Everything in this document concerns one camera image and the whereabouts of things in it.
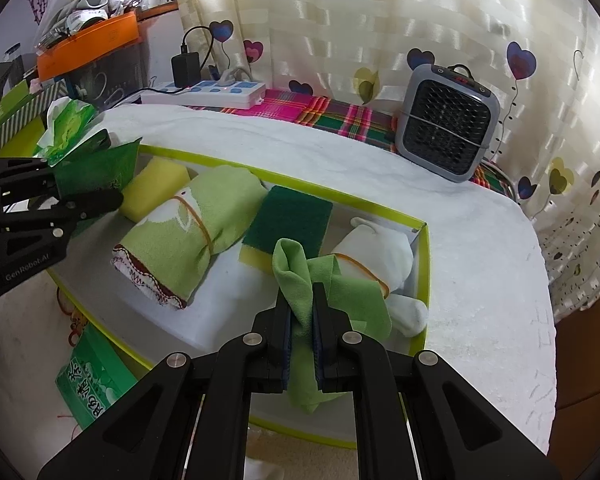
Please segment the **light green cloth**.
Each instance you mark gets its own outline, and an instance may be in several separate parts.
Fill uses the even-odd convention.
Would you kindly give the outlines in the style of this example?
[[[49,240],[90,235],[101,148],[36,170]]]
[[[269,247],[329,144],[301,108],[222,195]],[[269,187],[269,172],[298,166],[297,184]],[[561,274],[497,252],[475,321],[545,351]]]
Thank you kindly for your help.
[[[272,270],[292,317],[288,396],[292,406],[311,414],[323,403],[341,396],[324,393],[322,353],[329,343],[323,332],[332,327],[327,310],[347,318],[338,326],[378,341],[388,338],[392,322],[379,286],[366,278],[349,278],[340,271],[336,257],[308,258],[295,240],[281,238],[272,255]]]

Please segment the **green tea packet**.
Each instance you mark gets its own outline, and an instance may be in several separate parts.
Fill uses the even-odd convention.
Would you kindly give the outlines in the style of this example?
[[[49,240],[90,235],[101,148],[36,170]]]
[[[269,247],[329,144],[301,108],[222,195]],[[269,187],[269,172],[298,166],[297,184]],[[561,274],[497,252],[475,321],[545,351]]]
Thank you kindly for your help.
[[[81,429],[90,426],[136,384],[109,340],[88,324],[56,377],[57,389]]]
[[[140,139],[114,145],[107,129],[97,131],[54,166],[59,195],[122,191],[134,177],[139,149]]]

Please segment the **red tassel ornament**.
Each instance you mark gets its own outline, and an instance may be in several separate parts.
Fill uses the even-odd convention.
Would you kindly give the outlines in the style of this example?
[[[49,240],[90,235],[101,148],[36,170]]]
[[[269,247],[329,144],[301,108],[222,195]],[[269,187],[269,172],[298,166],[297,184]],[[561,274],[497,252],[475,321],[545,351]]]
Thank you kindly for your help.
[[[59,287],[56,288],[56,302],[60,312],[69,319],[68,344],[74,348],[88,324],[87,318]]]

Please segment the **black charger adapter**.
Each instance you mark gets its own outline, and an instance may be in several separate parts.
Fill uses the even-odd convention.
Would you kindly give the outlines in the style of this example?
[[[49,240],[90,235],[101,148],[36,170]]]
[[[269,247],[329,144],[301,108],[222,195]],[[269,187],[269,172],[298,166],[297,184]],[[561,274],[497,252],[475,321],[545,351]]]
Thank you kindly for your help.
[[[189,52],[186,44],[182,44],[181,52],[171,58],[171,67],[176,88],[193,87],[201,81],[199,54]]]

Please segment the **orange storage bin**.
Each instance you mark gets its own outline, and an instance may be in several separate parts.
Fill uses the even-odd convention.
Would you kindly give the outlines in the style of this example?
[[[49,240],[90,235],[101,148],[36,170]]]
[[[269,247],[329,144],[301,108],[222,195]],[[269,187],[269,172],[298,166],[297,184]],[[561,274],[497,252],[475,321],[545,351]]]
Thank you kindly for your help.
[[[140,40],[137,18],[128,12],[81,30],[38,56],[36,68],[42,81],[77,70],[114,50]]]

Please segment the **green tissue pack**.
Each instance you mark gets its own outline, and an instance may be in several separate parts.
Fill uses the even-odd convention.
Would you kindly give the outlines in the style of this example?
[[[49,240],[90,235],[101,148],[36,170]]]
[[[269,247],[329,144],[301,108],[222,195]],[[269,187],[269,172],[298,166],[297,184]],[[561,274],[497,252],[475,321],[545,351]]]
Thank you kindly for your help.
[[[50,104],[47,129],[36,142],[34,157],[53,167],[83,139],[88,124],[97,114],[92,104],[63,96]]]

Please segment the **white green baby socks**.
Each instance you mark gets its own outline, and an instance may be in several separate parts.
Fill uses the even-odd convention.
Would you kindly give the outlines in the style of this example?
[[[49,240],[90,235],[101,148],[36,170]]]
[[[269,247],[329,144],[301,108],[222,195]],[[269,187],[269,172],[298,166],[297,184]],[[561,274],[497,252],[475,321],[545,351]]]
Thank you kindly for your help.
[[[245,458],[244,479],[245,480],[283,480],[284,470],[279,466],[255,460],[254,458]]]

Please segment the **white towel mat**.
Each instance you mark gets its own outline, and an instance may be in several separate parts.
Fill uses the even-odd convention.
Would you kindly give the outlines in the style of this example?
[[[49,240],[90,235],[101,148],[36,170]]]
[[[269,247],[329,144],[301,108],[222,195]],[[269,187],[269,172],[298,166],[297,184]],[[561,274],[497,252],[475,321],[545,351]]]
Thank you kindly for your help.
[[[164,157],[237,162],[422,220],[430,257],[426,347],[548,449],[557,394],[553,309],[538,238],[513,200],[344,136],[263,117],[123,105],[99,125]],[[55,384],[70,356],[58,287],[149,363],[173,351],[213,351],[273,303],[273,279],[236,263],[245,292],[202,286],[185,309],[156,304],[111,265],[129,226],[120,214],[98,220],[63,262],[0,299],[0,448],[24,478],[35,478],[76,429]]]

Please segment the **pink plaid cloth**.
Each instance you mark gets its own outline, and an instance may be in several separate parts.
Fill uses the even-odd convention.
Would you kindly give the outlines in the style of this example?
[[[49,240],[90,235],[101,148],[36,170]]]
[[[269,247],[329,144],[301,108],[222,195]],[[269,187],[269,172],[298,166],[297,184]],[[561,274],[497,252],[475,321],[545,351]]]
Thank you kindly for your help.
[[[394,146],[396,118],[369,107],[337,101],[326,96],[306,96],[291,91],[266,90],[262,102],[249,110],[211,106],[207,106],[206,110],[293,122],[345,136],[384,151],[396,152]]]

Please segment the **heart pattern curtain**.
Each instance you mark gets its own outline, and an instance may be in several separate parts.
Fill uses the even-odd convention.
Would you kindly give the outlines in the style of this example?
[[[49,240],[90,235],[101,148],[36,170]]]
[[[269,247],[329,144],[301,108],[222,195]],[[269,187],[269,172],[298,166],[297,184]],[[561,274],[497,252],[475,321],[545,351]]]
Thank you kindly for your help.
[[[419,66],[467,67],[501,117],[486,158],[539,234],[555,318],[600,298],[600,17],[588,0],[176,0],[215,70],[398,114]]]

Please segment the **large yellow sponge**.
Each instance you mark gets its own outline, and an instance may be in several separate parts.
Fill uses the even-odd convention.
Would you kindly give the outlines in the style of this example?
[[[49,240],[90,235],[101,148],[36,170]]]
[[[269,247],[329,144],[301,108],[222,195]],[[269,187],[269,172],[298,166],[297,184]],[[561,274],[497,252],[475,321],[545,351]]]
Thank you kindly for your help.
[[[140,222],[190,180],[185,166],[154,157],[123,189],[120,214],[135,223]]]

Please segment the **green towel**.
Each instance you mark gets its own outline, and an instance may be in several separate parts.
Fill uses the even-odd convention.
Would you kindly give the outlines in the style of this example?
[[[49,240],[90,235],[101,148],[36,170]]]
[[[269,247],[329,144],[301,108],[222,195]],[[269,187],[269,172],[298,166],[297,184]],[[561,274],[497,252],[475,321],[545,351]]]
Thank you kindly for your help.
[[[160,306],[184,309],[211,259],[245,235],[266,194],[245,168],[204,170],[125,234],[111,264]]]

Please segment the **white blue power strip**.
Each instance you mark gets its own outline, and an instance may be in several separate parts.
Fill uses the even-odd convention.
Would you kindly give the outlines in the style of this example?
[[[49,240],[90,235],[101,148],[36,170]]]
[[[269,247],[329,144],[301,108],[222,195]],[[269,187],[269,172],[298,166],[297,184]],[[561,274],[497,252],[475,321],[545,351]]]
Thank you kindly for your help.
[[[193,87],[180,91],[176,91],[172,84],[160,88],[159,91],[145,90],[140,94],[140,102],[249,110],[263,101],[265,91],[266,85],[263,82],[246,80],[221,86],[214,80],[202,80]]]

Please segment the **wooden cabinet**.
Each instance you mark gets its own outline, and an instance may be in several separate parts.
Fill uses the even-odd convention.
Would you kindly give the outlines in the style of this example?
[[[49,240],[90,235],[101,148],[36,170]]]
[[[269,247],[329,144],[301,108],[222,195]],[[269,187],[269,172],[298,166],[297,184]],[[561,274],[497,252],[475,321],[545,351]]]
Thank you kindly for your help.
[[[557,324],[557,402],[548,457],[577,478],[600,450],[600,299]]]

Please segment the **lime green gift box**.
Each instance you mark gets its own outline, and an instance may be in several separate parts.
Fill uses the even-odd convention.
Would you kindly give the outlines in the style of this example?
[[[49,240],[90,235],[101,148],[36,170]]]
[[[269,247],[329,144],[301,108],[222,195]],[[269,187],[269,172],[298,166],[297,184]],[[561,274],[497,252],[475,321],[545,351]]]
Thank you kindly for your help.
[[[68,96],[68,91],[62,80],[53,82],[38,93],[28,93],[21,103],[0,120],[0,149],[32,120],[45,117],[50,104],[64,96]]]

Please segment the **grey small heater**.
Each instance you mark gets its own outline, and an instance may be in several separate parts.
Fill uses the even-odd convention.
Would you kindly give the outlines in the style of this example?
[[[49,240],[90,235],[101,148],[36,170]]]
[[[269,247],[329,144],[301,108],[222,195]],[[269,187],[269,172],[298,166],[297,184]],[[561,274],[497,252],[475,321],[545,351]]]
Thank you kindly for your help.
[[[490,148],[501,107],[462,64],[414,69],[396,124],[394,145],[414,164],[465,182]]]

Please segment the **yellow green scouring sponge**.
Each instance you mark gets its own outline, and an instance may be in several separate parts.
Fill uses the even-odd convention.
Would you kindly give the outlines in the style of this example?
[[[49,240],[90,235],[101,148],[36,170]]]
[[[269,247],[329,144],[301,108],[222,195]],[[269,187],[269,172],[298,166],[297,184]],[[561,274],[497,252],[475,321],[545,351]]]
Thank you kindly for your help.
[[[274,185],[242,239],[239,261],[271,273],[274,248],[281,238],[298,242],[308,258],[317,257],[331,215],[328,200]]]

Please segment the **lime green tray box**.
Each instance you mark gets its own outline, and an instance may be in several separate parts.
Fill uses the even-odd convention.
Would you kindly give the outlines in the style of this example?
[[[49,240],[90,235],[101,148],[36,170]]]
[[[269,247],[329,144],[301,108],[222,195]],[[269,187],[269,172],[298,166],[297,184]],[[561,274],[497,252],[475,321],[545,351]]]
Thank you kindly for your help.
[[[357,332],[415,353],[428,322],[426,226],[314,184],[194,156],[194,180],[140,221],[108,214],[69,245],[53,276],[134,359],[218,351],[285,298],[291,310],[284,393],[258,394],[260,426],[355,444],[352,399],[317,388],[313,285]]]

